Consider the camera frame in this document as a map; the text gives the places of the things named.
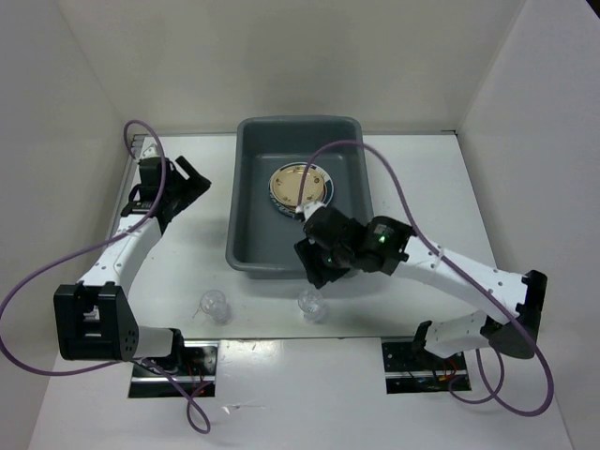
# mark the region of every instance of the yellow plate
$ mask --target yellow plate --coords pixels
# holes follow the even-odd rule
[[[305,167],[306,164],[302,163],[286,165],[273,173],[269,182],[269,190],[278,203],[288,208],[295,208],[298,202],[302,172]],[[325,180],[323,175],[315,169],[308,169],[307,181],[302,193],[302,204],[321,200],[324,190]]]

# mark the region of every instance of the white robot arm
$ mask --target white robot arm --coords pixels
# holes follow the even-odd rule
[[[128,293],[146,256],[171,220],[210,188],[210,181],[179,157],[184,178],[167,159],[165,188],[153,216],[132,230],[150,211],[158,195],[160,157],[144,152],[139,162],[141,182],[129,193],[115,234],[127,235],[104,249],[77,283],[59,286],[54,293],[54,315],[60,353],[65,359],[131,361],[170,358],[176,365],[183,337],[179,330],[138,326],[128,304]]]
[[[307,270],[308,280],[318,289],[351,269],[360,269],[420,281],[477,309],[448,322],[421,323],[412,345],[415,353],[425,351],[445,359],[458,352],[491,346],[516,358],[533,357],[533,349],[509,319],[443,262],[442,256],[493,293],[533,339],[537,338],[546,293],[545,275],[536,271],[525,276],[504,272],[441,246],[437,246],[436,255],[412,227],[390,217],[375,217],[364,226],[319,202],[297,212],[305,221],[307,238],[294,248]]]

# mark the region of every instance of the white wall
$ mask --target white wall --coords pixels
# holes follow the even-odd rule
[[[124,116],[167,131],[331,113],[457,128],[522,0],[57,0]]]
[[[0,2],[0,295],[66,251],[104,236],[125,167],[121,120],[52,2]],[[52,368],[53,291],[83,262],[15,298],[0,324],[9,348]],[[27,447],[48,380],[0,355],[2,448]]]
[[[494,253],[549,276],[541,342],[574,446],[598,448],[600,20],[528,0],[458,138]]]

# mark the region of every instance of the plate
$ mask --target plate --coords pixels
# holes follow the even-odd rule
[[[269,180],[269,197],[277,210],[288,216],[295,214],[304,162],[293,162],[280,167]],[[313,164],[308,169],[302,204],[321,201],[329,204],[334,196],[334,184],[329,173]]]

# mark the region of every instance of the gray bin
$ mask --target gray bin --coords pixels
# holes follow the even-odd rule
[[[336,116],[274,116],[247,119],[237,128],[232,210],[226,259],[254,278],[304,278],[293,245],[304,239],[302,223],[279,213],[269,199],[274,171],[308,161],[326,143],[362,141],[358,122]],[[362,148],[340,146],[317,157],[334,182],[330,203],[367,223],[373,217],[367,166]]]

